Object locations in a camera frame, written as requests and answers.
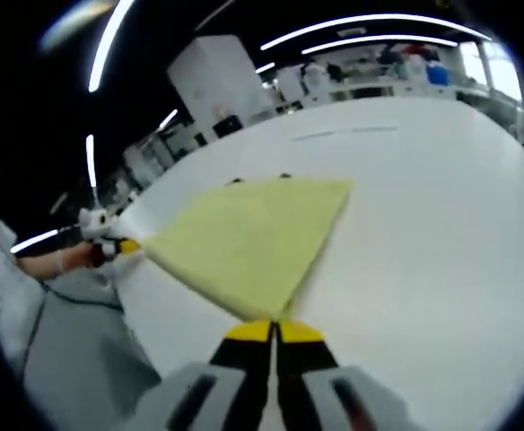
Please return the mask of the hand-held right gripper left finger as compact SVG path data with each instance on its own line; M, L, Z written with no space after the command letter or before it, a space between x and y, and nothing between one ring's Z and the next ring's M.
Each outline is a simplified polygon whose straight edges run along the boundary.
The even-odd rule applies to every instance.
M146 392L128 430L256 430L267 400L274 324L229 330L207 362L190 362Z

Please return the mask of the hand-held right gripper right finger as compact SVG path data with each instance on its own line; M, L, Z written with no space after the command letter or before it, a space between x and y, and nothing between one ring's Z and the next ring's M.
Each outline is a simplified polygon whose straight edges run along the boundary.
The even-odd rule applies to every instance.
M340 365L322 334L275 326L278 404L288 430L420 430L405 401L355 365Z

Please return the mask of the person's left hand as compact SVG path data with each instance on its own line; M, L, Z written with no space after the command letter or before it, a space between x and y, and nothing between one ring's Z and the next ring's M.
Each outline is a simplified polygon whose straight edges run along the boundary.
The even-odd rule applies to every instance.
M57 251L56 263L60 274L79 268L97 268L104 262L100 247L91 242L80 242L75 246Z

